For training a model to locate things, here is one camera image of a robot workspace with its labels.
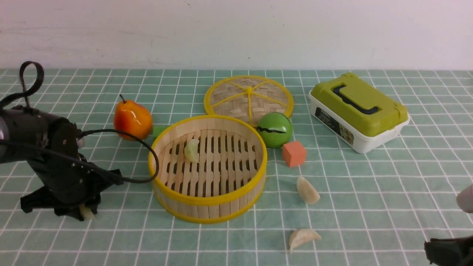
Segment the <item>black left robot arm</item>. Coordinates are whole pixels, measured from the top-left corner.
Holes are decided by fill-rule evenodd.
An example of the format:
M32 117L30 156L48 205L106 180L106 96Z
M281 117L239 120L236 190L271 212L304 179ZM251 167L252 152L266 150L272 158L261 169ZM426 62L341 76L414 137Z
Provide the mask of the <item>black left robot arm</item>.
M123 184L79 153L82 131L68 119L17 106L1 110L1 163L26 161L43 186L20 199L25 213L53 209L57 216L93 219L101 192Z

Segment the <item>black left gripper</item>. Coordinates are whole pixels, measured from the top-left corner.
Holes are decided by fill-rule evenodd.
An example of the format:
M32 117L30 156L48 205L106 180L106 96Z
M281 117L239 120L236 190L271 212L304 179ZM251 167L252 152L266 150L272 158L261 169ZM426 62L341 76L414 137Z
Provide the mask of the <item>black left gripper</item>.
M84 222L79 206L98 206L100 194L113 184L121 185L120 170L104 170L78 154L78 162L59 156L31 153L28 165L37 174L43 187L20 198L24 213L34 209L52 209L57 216L69 216Z

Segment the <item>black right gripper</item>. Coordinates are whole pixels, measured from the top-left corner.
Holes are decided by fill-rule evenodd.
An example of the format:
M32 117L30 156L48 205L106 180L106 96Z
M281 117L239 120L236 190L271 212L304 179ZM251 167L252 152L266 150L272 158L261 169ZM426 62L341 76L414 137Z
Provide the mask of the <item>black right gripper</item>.
M473 236L437 239L424 242L424 251L430 264L438 266L472 266Z

